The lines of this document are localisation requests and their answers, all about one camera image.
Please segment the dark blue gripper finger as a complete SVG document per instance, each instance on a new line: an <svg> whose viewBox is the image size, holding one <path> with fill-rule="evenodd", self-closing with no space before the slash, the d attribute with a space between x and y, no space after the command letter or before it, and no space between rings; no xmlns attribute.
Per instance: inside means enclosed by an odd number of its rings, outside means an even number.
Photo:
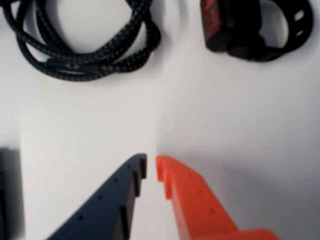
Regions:
<svg viewBox="0 0 320 240"><path fill-rule="evenodd" d="M134 205L147 177L147 155L124 162L50 240L128 240Z"/></svg>

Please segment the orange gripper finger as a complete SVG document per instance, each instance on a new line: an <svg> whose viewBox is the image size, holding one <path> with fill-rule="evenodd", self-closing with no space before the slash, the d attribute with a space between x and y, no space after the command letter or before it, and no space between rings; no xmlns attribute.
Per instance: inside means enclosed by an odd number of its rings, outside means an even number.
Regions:
<svg viewBox="0 0 320 240"><path fill-rule="evenodd" d="M168 155L156 157L158 181L172 203L182 240L276 240L270 230L240 230L197 171Z"/></svg>

